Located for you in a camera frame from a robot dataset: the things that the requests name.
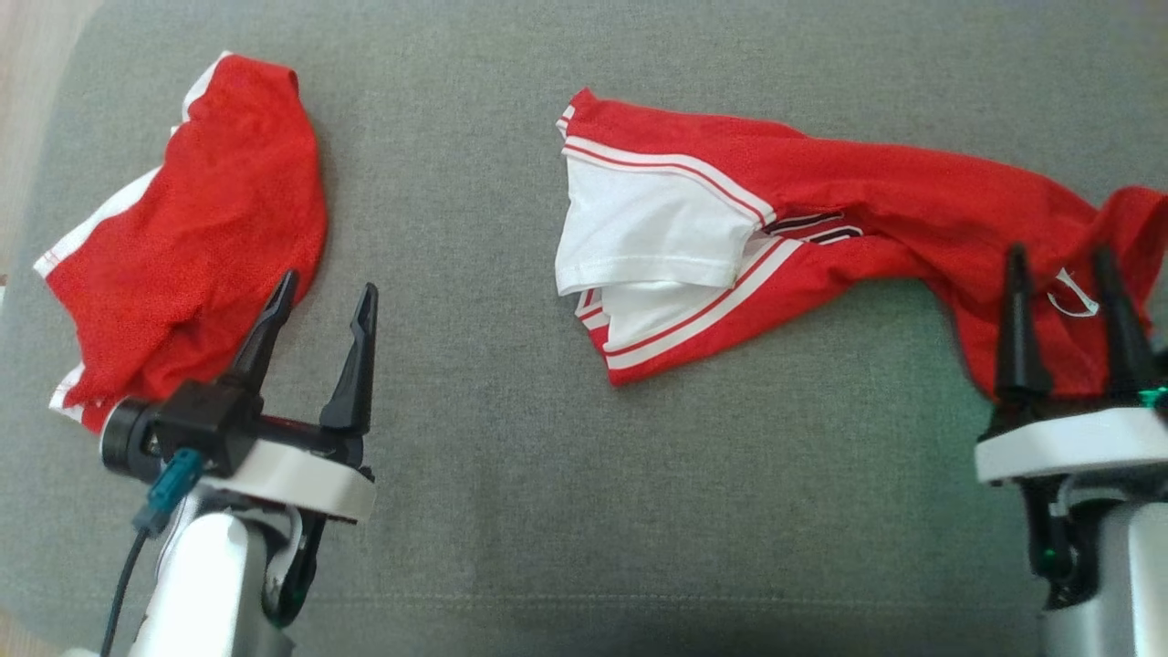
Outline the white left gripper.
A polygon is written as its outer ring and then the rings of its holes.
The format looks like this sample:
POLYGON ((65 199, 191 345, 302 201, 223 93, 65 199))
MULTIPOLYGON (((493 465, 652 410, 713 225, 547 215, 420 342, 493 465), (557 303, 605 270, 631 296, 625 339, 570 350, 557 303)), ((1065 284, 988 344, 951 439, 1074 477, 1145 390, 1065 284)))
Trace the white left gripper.
MULTIPOLYGON (((267 297, 246 340, 220 383, 258 394, 279 332, 296 305, 299 275, 288 269, 267 297)), ((318 424, 262 416, 252 424, 251 450, 230 477, 206 473, 200 486, 321 513, 368 521, 374 511, 374 473, 363 464, 371 421, 378 288, 367 283, 349 324, 353 343, 318 424)))

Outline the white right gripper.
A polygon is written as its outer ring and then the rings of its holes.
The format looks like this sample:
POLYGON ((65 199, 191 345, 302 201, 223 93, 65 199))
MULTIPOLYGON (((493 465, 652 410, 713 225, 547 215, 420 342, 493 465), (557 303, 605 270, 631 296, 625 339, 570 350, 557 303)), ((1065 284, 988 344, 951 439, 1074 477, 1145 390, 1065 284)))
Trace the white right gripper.
MULTIPOLYGON (((1105 394, 1154 397, 1160 390, 1156 357, 1112 249, 1096 250, 1092 265, 1105 325, 1105 394)), ((1021 243, 1006 253, 994 392, 997 404, 975 445, 976 480, 983 484, 1118 473, 1167 461, 1164 408, 1107 397, 1047 397, 1051 375, 1040 354, 1033 277, 1021 243)))

